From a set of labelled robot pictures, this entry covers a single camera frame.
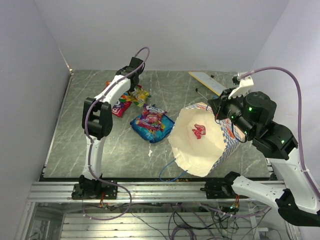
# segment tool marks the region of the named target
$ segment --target floor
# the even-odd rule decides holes
[[[74,71],[46,164],[45,178],[77,178],[81,175],[86,159],[86,138],[81,127],[84,100],[100,93],[115,73],[115,70]],[[225,87],[233,87],[233,73],[207,73],[214,75],[214,79]],[[195,88],[207,98],[214,95],[187,71],[144,71],[139,84],[151,95],[147,103],[166,110],[167,116],[174,121],[183,107],[206,102]],[[141,112],[141,108],[132,104],[122,118],[113,117],[113,129],[106,139],[102,156],[104,177],[158,178],[161,169],[174,159],[167,139],[151,144],[132,130],[129,123]],[[264,156],[250,142],[241,144],[208,177],[224,177],[230,171],[245,177],[270,176]],[[174,178],[181,172],[174,163],[167,167],[162,177]]]

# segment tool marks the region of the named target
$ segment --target blue snack bag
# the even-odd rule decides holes
[[[141,116],[142,114],[133,119],[130,122],[130,125],[133,128],[133,130],[135,130],[144,140],[149,141],[151,144],[155,144],[164,139],[171,132],[172,128],[175,125],[174,121],[172,121],[166,115],[163,115],[161,119],[162,129],[157,131],[150,130],[142,126],[138,126],[137,122],[139,122]]]

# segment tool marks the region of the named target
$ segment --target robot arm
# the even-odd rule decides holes
[[[286,126],[273,121],[277,107],[274,101],[260,91],[247,94],[248,89],[241,91],[242,86],[248,85],[226,89],[219,98],[208,100],[215,119],[228,118],[237,126],[269,159],[287,188],[268,187],[236,172],[230,172],[225,182],[236,194],[278,209],[282,218],[293,225],[320,227],[320,200],[302,169],[297,140]]]
[[[94,98],[87,97],[84,101],[82,128],[85,129],[87,126],[89,136],[86,135],[86,161],[79,178],[79,187],[89,198],[95,198],[102,192],[102,183],[95,176],[102,177],[103,148],[106,137],[113,127],[112,107],[123,93],[132,92],[135,89],[135,86],[139,83],[139,75],[143,70],[144,61],[132,57],[129,66],[117,71],[112,82],[100,94]],[[133,74],[129,78],[125,78],[130,73]]]

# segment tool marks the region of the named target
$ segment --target chip bag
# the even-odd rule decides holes
[[[109,86],[111,82],[107,81],[106,86]],[[112,114],[116,115],[117,117],[121,118],[124,112],[130,107],[132,104],[131,101],[122,102],[123,95],[119,98],[119,100],[113,105],[112,107]]]
[[[140,85],[135,86],[133,92],[125,92],[119,99],[121,102],[133,102],[138,107],[142,107],[149,96],[149,93],[142,89]]]
[[[150,106],[147,104],[143,105],[143,112],[141,117],[137,121],[139,127],[143,127],[153,131],[163,131],[163,125],[161,119],[166,113],[165,110],[155,107],[155,105]]]
[[[137,124],[141,117],[142,114],[133,119],[130,122],[130,125],[135,132],[137,132],[144,140],[149,141],[151,144],[155,144],[163,140],[171,132],[175,125],[174,121],[172,121],[166,115],[163,115],[161,123],[162,130],[151,130]]]

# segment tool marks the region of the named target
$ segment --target gray wall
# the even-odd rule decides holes
[[[302,142],[304,158],[320,185],[320,1],[291,0],[265,43],[252,69],[279,66],[298,78],[302,92]],[[297,138],[298,97],[294,82],[282,72],[253,76],[256,90],[277,103],[274,120],[288,126]],[[319,239],[320,228],[301,228],[303,239]]]
[[[35,0],[72,69],[248,70],[288,0]]]
[[[32,0],[0,3],[0,229],[12,240],[40,176],[69,70]]]

